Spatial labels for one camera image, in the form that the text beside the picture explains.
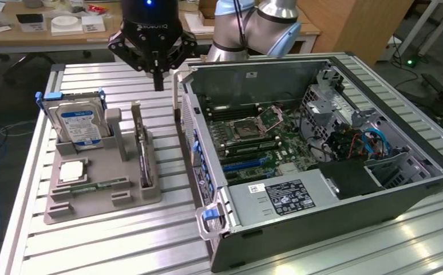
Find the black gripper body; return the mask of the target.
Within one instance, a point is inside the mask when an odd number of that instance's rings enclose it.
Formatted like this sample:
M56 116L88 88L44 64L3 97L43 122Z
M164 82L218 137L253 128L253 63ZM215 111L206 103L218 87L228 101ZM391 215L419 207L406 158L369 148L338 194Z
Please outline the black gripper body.
M122 33L140 55L167 54L183 33L179 2L163 0L122 1Z

